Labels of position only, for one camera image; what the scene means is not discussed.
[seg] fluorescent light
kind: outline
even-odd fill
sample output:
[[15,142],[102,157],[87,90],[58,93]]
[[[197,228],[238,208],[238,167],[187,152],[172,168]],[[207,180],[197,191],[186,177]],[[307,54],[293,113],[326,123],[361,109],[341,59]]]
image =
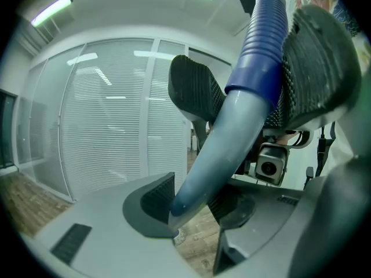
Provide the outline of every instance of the fluorescent light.
[[38,14],[32,21],[31,25],[37,27],[43,21],[45,21],[48,17],[52,16],[59,10],[65,8],[66,6],[70,5],[72,0],[58,0],[51,4],[48,8],[44,9],[40,14]]
[[124,97],[124,96],[109,96],[109,97],[106,97],[106,99],[126,99],[126,97]]
[[101,69],[97,68],[97,69],[95,69],[95,72],[98,73],[98,75],[101,77],[101,79],[104,80],[104,82],[107,84],[107,86],[112,85],[112,83],[108,80],[108,78],[105,76],[105,74],[102,72]]
[[79,57],[73,58],[71,60],[67,61],[68,66],[72,66],[73,64],[84,62],[84,61],[89,61],[93,60],[95,58],[98,58],[98,55],[96,53],[87,53],[87,54],[82,54]]
[[170,60],[170,61],[172,61],[176,57],[174,54],[146,52],[144,50],[135,50],[134,51],[134,56],[136,56],[136,57],[155,57],[155,58],[162,58],[164,60]]

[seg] wooden floor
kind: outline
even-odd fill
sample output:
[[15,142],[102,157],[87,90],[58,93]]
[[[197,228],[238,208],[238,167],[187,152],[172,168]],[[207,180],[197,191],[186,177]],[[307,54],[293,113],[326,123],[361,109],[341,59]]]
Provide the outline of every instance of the wooden floor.
[[187,152],[187,173],[191,170],[196,158],[197,158],[197,151]]
[[0,195],[17,230],[29,237],[72,205],[18,172],[0,178]]
[[[192,152],[188,155],[190,169],[196,155]],[[18,172],[0,178],[0,195],[16,229],[30,237],[72,205]],[[183,229],[187,236],[177,246],[180,255],[201,276],[212,277],[219,226],[209,208],[205,207]]]

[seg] white ceiling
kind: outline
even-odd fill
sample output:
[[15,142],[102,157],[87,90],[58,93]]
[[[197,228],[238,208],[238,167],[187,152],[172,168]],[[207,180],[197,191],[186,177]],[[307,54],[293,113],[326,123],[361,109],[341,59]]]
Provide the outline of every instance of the white ceiling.
[[[27,20],[32,20],[39,12],[56,0],[33,0],[21,11]],[[249,21],[239,0],[74,0],[68,7],[75,21],[93,17],[96,13],[110,9],[154,9],[167,8],[178,10],[204,22],[200,27],[216,27],[231,35],[235,35]]]

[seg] vacuum hose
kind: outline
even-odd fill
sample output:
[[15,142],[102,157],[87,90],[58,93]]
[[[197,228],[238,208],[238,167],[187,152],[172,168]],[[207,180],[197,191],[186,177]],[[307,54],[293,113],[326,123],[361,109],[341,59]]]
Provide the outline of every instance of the vacuum hose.
[[285,0],[256,0],[227,96],[192,169],[170,207],[169,227],[188,222],[242,163],[282,89],[282,45],[288,34]]

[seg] window blinds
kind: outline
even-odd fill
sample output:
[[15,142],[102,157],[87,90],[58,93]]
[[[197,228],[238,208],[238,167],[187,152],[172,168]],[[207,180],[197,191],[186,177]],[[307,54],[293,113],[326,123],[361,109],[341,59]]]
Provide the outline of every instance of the window blinds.
[[154,56],[148,107],[148,172],[149,175],[175,172],[175,190],[187,174],[186,171],[186,122],[172,103],[168,94],[168,79],[171,60],[184,54],[184,45],[160,41]]
[[19,95],[17,114],[16,141],[19,170],[33,180],[35,180],[35,174],[31,164],[30,115],[32,99],[34,98],[36,85],[44,65],[45,62],[42,62],[29,71],[21,94]]
[[63,101],[60,145],[73,199],[140,178],[140,107],[153,40],[88,44]]
[[72,66],[67,61],[79,55],[81,47],[52,57],[45,64],[32,102],[30,148],[37,181],[69,196],[59,154],[59,113]]

